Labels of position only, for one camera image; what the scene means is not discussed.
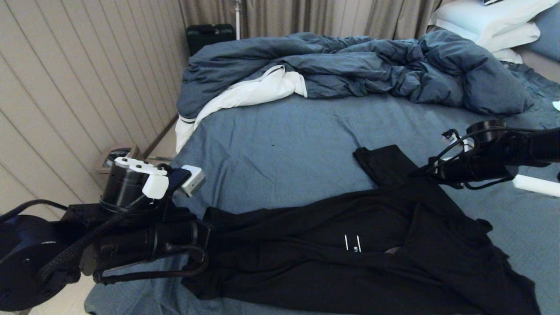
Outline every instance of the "white paneled wall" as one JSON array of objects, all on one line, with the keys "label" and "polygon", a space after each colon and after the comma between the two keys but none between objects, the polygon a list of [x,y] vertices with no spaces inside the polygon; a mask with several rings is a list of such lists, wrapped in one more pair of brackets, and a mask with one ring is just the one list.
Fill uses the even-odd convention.
[{"label": "white paneled wall", "polygon": [[0,213],[96,202],[100,154],[176,116],[184,30],[178,0],[0,0]]}]

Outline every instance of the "black t-shirt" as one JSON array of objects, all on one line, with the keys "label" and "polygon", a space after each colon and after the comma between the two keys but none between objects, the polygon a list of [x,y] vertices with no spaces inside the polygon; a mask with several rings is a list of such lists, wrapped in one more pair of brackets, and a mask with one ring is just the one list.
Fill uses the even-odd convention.
[{"label": "black t-shirt", "polygon": [[199,299],[355,314],[540,314],[534,283],[397,146],[354,156],[379,189],[302,207],[234,215],[217,227],[209,266],[183,284]]}]

